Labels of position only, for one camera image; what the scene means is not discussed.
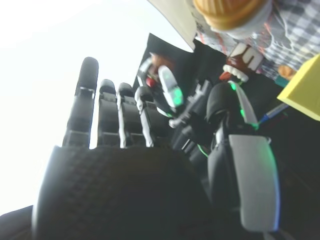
yellow sponge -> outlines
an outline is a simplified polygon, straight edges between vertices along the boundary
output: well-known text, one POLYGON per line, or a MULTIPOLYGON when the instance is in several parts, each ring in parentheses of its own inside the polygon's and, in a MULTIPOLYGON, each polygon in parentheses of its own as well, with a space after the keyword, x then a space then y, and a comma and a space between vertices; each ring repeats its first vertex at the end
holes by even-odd
POLYGON ((277 98, 320 121, 320 54, 301 66, 277 98))

white teeth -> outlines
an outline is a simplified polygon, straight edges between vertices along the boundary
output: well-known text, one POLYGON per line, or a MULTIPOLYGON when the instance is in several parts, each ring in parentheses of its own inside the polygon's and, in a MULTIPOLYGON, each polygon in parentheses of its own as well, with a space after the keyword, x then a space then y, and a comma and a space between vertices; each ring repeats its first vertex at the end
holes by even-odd
POLYGON ((236 76, 242 82, 247 82, 249 80, 249 77, 246 74, 244 74, 242 71, 236 69, 233 66, 224 65, 223 71, 228 72, 228 73, 232 74, 233 76, 236 76))

gingham fabric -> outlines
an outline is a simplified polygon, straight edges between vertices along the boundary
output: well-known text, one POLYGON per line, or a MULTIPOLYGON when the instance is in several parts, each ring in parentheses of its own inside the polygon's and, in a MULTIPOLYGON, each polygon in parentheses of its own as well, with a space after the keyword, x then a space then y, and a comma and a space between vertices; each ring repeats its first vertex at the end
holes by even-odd
MULTIPOLYGON (((237 40, 224 33, 211 31, 193 0, 186 0, 197 24, 197 39, 228 55, 237 40)), ((273 10, 261 32, 242 40, 260 51, 266 58, 261 73, 275 80, 278 66, 298 70, 320 53, 320 0, 274 0, 273 10)))

red object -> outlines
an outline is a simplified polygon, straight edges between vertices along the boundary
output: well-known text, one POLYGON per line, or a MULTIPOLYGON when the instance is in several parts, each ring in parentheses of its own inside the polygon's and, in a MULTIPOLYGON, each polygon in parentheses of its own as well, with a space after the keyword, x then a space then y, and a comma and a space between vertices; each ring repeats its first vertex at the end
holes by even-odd
POLYGON ((157 82, 156 80, 154 80, 153 78, 151 77, 147 77, 146 80, 145 80, 146 84, 150 87, 150 88, 153 88, 155 85, 157 85, 157 82))
POLYGON ((224 73, 222 73, 222 74, 220 75, 219 79, 220 79, 221 81, 225 81, 225 80, 229 80, 230 77, 231 77, 231 73, 225 71, 224 73))

red button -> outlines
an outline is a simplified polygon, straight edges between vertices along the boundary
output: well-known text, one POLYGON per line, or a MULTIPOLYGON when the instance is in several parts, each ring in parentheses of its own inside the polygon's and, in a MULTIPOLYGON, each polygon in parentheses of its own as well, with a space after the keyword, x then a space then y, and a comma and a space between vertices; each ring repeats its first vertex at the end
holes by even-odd
POLYGON ((156 80, 154 80, 153 78, 151 77, 147 77, 146 80, 145 80, 146 84, 150 87, 150 88, 153 88, 155 85, 157 85, 157 82, 156 80))

